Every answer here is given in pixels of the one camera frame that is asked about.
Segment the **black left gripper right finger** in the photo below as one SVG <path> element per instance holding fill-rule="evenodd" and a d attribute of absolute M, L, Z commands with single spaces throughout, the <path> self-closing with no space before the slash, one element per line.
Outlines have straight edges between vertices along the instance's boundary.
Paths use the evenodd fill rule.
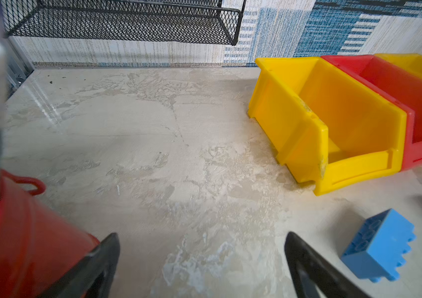
<path fill-rule="evenodd" d="M 369 295 L 350 282 L 334 266 L 294 232 L 287 234 L 285 257 L 299 298 L 367 298 Z"/>

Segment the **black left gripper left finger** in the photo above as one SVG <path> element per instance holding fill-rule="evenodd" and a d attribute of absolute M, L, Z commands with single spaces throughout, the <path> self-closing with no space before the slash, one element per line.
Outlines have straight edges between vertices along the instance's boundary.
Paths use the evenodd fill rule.
<path fill-rule="evenodd" d="M 120 256 L 117 233 L 111 233 L 40 298 L 107 298 Z"/>

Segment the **blue lego brick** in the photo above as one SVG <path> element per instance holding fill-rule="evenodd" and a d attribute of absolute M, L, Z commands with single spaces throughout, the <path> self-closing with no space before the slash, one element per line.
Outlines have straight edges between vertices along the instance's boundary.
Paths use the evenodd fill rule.
<path fill-rule="evenodd" d="M 394 209 L 364 221 L 343 254 L 341 261 L 359 279 L 378 283 L 400 279 L 398 269 L 406 264 L 404 255 L 416 240 L 415 226 Z"/>

